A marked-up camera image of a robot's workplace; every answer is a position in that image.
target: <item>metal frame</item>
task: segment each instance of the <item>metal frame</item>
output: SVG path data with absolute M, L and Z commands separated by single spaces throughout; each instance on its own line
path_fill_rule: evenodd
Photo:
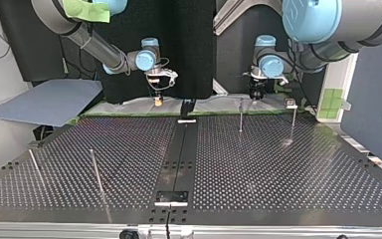
M 217 36 L 229 28 L 247 10 L 257 5 L 266 5 L 282 15 L 282 0 L 228 0 L 214 19 Z
M 198 143 L 197 123 L 177 124 L 172 141 L 164 157 L 163 168 L 158 176 L 153 198 L 157 191 L 189 191 L 192 198 L 194 187 L 194 174 L 196 165 L 196 146 Z M 374 178 L 382 180 L 382 170 L 379 167 L 374 167 L 373 162 L 369 161 L 365 155 L 350 146 L 344 139 L 338 137 L 337 143 L 342 146 L 348 153 L 356 155 L 358 158 L 365 158 L 359 161 L 365 166 L 365 170 Z M 20 158 L 14 160 L 22 162 L 22 160 L 31 160 L 26 152 Z M 5 171 L 0 170 L 0 175 L 5 175 Z M 32 211 L 29 218 L 20 218 L 21 220 L 13 220 L 20 215 L 17 210 L 11 212 L 0 210 L 0 238 L 17 237 L 25 238 L 40 238 L 40 237 L 64 237 L 64 238 L 81 238 L 81 237 L 104 237 L 117 238 L 120 231 L 124 229 L 139 230 L 150 232 L 152 238 L 166 238 L 166 230 L 171 233 L 171 238 L 236 238 L 237 236 L 246 236 L 246 238 L 302 238 L 306 236 L 316 236 L 316 238 L 337 237 L 340 234 L 347 236 L 362 236 L 381 237 L 382 228 L 374 226 L 382 225 L 382 214 L 346 213 L 342 214 L 327 212 L 326 216 L 323 213 L 312 212 L 289 212 L 282 214 L 275 213 L 259 213 L 273 218 L 269 221 L 254 221 L 248 218 L 248 213 L 242 212 L 196 212 L 193 209 L 192 201 L 187 207 L 154 207 L 149 208 L 144 212 L 145 217 L 153 218 L 143 224 L 142 220 L 133 220 L 140 217 L 139 212 L 134 210 L 115 211 L 111 214 L 111 218 L 107 218 L 107 213 L 100 210 L 55 210 L 55 211 Z M 368 217 L 374 215 L 374 221 Z M 40 218 L 36 223 L 20 223 L 19 221 L 33 221 L 32 218 Z M 47 223 L 49 218 L 63 218 L 57 220 L 58 223 Z M 111 224 L 114 223 L 135 223 L 134 226 L 126 224 Z M 296 227 L 287 227 L 295 223 Z M 323 227 L 322 225 L 357 225 L 372 226 L 365 227 Z
M 56 224 L 56 223 L 0 223 L 0 238 L 118 238 L 122 230 L 149 232 L 151 238 L 166 238 L 164 226 L 128 226 L 122 224 Z M 382 228 L 361 227 L 210 227 L 170 226 L 171 238 L 186 238 L 184 231 L 191 231 L 194 239 L 212 238 L 318 238 L 330 239 L 341 234 L 361 238 L 382 238 Z

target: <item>green tape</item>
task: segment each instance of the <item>green tape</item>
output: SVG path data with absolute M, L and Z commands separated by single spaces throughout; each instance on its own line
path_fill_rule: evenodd
M 343 103 L 342 89 L 325 89 L 318 117 L 321 119 L 335 120 Z
M 324 90 L 324 97 L 325 98 L 332 98 L 334 93 L 334 89 L 325 89 Z
M 342 107 L 343 99 L 335 99 L 333 98 L 331 100 L 330 109 L 332 110 L 339 110 Z
M 89 22 L 110 21 L 107 3 L 89 3 L 83 0 L 63 0 L 65 13 L 70 18 L 79 18 Z
M 328 111 L 327 118 L 328 119 L 337 119 L 338 115 L 339 115 L 339 110 L 330 110 L 330 111 Z
M 342 98 L 343 97 L 343 90 L 342 89 L 334 89 L 333 97 L 334 98 Z

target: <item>small white object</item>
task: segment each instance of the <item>small white object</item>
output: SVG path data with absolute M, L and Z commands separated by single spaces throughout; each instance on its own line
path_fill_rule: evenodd
M 350 110 L 352 109 L 352 104 L 347 102 L 347 101 L 344 101 L 342 103 L 342 108 L 348 112 L 350 112 Z

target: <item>metal bracket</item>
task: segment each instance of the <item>metal bracket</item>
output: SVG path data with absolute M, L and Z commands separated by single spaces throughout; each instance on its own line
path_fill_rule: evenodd
M 227 96 L 229 94 L 228 91 L 216 81 L 216 79 L 213 79 L 213 91 L 215 91 L 218 96 Z
M 248 9 L 256 5 L 266 5 L 282 15 L 282 0 L 228 0 L 214 19 L 214 31 L 220 36 Z
M 157 192 L 155 206 L 184 207 L 188 206 L 187 191 L 159 191 Z

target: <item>white panel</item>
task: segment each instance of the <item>white panel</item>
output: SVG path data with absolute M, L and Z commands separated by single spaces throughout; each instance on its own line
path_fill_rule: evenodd
M 0 120 L 0 167 L 27 150 L 34 140 L 33 124 Z

